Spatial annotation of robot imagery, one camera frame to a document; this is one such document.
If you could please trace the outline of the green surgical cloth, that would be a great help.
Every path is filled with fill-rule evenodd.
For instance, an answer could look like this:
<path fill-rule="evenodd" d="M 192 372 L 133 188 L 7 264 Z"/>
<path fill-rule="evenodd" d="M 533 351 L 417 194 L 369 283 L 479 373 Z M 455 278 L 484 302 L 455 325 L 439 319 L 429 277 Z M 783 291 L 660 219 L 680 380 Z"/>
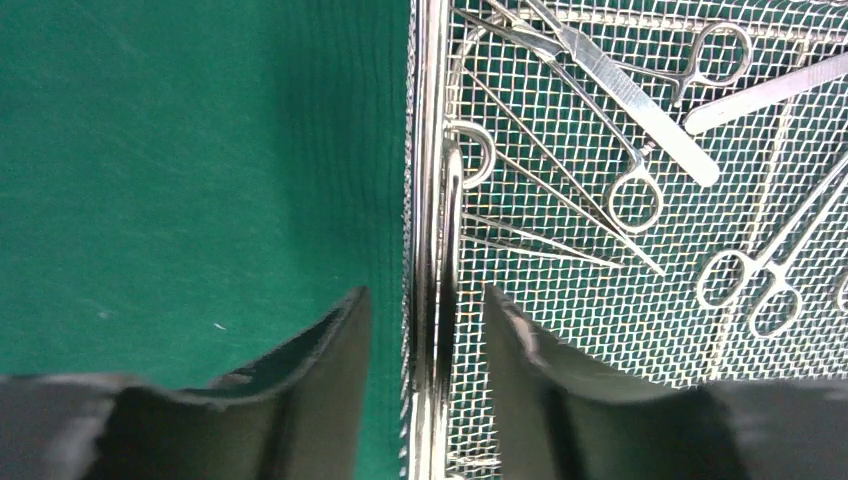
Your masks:
<path fill-rule="evenodd" d="M 5 1 L 1 369 L 201 385 L 372 293 L 398 475 L 405 1 Z"/>

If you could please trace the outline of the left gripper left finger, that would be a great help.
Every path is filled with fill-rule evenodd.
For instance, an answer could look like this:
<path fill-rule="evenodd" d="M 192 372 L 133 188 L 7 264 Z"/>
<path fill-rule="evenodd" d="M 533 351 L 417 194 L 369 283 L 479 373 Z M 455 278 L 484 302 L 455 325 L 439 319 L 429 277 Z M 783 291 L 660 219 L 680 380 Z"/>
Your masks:
<path fill-rule="evenodd" d="M 351 479 L 372 299 L 318 322 L 204 388 L 125 373 L 5 375 L 5 479 Z"/>

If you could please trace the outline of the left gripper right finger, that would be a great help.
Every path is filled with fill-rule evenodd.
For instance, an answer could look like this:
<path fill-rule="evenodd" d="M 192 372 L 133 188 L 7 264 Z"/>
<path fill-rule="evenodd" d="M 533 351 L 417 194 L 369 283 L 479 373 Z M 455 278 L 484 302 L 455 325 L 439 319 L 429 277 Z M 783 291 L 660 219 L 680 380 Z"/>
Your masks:
<path fill-rule="evenodd" d="M 843 380 L 675 389 L 596 360 L 495 286 L 483 306 L 507 479 L 843 479 Z"/>

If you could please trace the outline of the metal mesh instrument tray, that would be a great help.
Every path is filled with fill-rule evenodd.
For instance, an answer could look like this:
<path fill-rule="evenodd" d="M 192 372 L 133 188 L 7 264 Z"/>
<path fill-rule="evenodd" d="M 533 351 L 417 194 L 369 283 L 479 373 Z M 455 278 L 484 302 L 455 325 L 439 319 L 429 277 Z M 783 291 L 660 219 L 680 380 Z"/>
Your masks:
<path fill-rule="evenodd" d="M 847 376 L 843 1 L 415 1 L 403 479 L 546 473 L 547 353 L 644 392 Z"/>

